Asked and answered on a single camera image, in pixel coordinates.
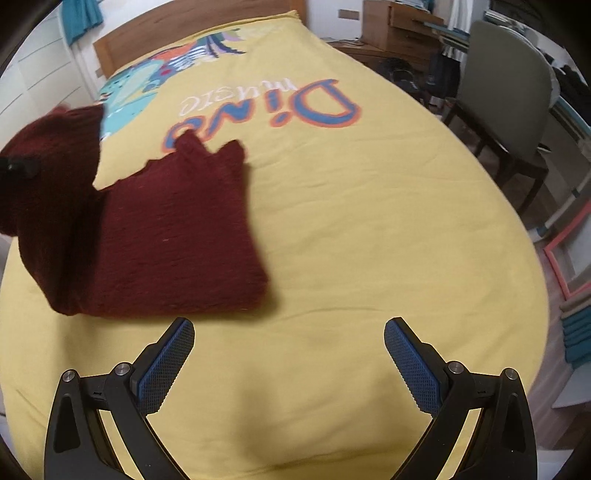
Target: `yellow bed sheet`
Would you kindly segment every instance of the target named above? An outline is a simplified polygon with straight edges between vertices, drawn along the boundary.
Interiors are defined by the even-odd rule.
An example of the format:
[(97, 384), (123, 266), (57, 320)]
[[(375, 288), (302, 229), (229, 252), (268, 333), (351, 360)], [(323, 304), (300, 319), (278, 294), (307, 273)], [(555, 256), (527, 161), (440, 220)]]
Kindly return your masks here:
[[(430, 420), (384, 348), (394, 316), (445, 359), (533, 381), (547, 298), (517, 215), (441, 122), (294, 14), (147, 56), (102, 99), (98, 187), (162, 157), (188, 127), (210, 149), (238, 138), (248, 151), (250, 222), (271, 294), (254, 312), (189, 316), (194, 350), (150, 418), (191, 479), (390, 478)], [(16, 243), (0, 306), (9, 425), (39, 479), (60, 374), (132, 361), (172, 319), (61, 316)]]

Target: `teal cloth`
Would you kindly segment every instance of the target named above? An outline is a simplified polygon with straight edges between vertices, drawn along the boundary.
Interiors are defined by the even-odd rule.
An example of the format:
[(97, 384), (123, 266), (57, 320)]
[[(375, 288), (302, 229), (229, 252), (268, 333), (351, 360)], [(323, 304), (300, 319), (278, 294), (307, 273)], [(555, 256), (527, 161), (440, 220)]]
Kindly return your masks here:
[(72, 45), (91, 28), (101, 25), (103, 15), (97, 0), (63, 0), (61, 20), (66, 41)]
[(573, 361), (572, 366), (573, 368), (578, 368), (581, 365), (588, 364), (591, 362), (591, 353), (579, 358), (578, 360)]
[(591, 323), (591, 307), (587, 307), (580, 312), (571, 315), (567, 319), (562, 321), (562, 328), (564, 330), (564, 334), (568, 335), (569, 333), (578, 330), (585, 325)]
[(564, 336), (564, 346), (569, 347), (576, 345), (583, 340), (591, 338), (591, 325), (586, 325), (583, 328), (575, 330), (572, 333)]
[(566, 361), (573, 368), (591, 361), (591, 307), (564, 319), (562, 327)]
[(566, 349), (566, 361), (570, 364), (588, 355), (591, 355), (591, 339), (584, 340)]

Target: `bag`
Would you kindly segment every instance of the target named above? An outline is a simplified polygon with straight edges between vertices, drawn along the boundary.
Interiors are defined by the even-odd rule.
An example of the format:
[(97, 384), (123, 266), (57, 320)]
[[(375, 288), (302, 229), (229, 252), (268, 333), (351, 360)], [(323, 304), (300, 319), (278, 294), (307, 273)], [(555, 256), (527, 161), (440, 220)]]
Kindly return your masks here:
[(423, 99), (423, 94), (413, 73), (413, 67), (409, 62), (402, 59), (386, 59), (379, 63), (375, 71), (417, 102), (421, 102)]
[(460, 62), (441, 53), (432, 54), (425, 89), (438, 98), (455, 98), (459, 86)]

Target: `blue gripper pad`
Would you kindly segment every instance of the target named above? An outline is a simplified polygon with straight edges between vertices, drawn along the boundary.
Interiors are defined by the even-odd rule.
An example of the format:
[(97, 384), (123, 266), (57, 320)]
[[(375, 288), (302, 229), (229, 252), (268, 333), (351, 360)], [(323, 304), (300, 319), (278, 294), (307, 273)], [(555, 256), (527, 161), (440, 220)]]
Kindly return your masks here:
[(129, 385), (142, 415), (160, 409), (194, 342), (193, 324), (178, 317), (160, 340), (148, 345), (134, 362)]
[(421, 343), (401, 318), (386, 323), (384, 343), (418, 408), (436, 416), (447, 395), (443, 359), (431, 345)]

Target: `gray chair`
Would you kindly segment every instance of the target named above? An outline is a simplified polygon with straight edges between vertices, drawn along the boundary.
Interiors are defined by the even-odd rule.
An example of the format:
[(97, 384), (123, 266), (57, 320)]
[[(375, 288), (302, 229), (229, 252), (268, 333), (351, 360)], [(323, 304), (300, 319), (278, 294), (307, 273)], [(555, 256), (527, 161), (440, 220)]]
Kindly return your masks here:
[(534, 179), (517, 212), (533, 201), (548, 174), (537, 151), (552, 93), (552, 69), (524, 37), (506, 27), (476, 21), (457, 101), (444, 123), (454, 116), (480, 137), (475, 156), (488, 146), (499, 158), (495, 182), (502, 186), (516, 173)]

